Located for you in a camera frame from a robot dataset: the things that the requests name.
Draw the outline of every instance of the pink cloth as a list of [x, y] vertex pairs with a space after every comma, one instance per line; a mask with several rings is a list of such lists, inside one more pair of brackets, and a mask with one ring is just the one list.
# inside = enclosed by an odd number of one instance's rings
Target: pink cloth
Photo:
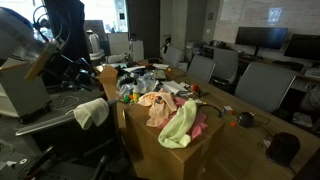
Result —
[[[176, 97], [175, 98], [175, 104], [177, 107], [183, 106], [183, 104], [186, 102], [186, 100]], [[165, 119], [161, 125], [158, 126], [159, 129], [163, 129], [168, 122], [172, 119], [172, 117], [175, 115], [176, 112], [173, 112], [170, 114], [169, 118]], [[198, 136], [200, 136], [203, 131], [205, 131], [208, 128], [208, 125], [205, 123], [205, 120], [207, 118], [207, 115], [203, 112], [198, 111], [196, 115], [196, 119], [194, 121], [193, 126], [190, 128], [188, 134], [190, 134], [191, 139], [194, 140]]]

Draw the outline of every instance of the green cloth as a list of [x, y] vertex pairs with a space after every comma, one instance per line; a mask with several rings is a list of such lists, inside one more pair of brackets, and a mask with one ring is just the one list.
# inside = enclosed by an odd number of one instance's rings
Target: green cloth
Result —
[[197, 114], [194, 100], [188, 100], [159, 134], [159, 143], [170, 149], [185, 148], [191, 142], [187, 132], [192, 127]]

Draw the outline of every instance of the whiteboard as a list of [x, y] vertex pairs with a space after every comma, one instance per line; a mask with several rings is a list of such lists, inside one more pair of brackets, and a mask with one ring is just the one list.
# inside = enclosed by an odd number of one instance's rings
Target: whiteboard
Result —
[[239, 26], [320, 35], [320, 0], [220, 0], [213, 39], [234, 43]]

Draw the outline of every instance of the clothing pile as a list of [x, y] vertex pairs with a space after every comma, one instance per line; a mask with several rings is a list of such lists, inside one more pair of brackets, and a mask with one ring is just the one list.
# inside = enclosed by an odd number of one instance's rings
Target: clothing pile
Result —
[[206, 115], [197, 111], [193, 99], [172, 97], [160, 90], [141, 96], [138, 104], [150, 106], [146, 125], [162, 129], [158, 141], [166, 148], [185, 148], [208, 127]]

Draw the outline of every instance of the chair backrest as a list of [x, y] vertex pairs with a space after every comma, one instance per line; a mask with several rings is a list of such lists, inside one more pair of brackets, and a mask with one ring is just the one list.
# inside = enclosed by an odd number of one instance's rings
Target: chair backrest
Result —
[[200, 81], [208, 83], [215, 65], [216, 63], [213, 59], [195, 55], [188, 69], [188, 74]]
[[216, 66], [212, 72], [213, 80], [222, 84], [232, 84], [238, 71], [238, 53], [232, 50], [213, 48]]
[[252, 62], [240, 78], [235, 96], [267, 112], [279, 108], [297, 73]]
[[164, 63], [168, 64], [170, 67], [177, 68], [179, 66], [181, 54], [181, 49], [169, 46], [164, 56]]

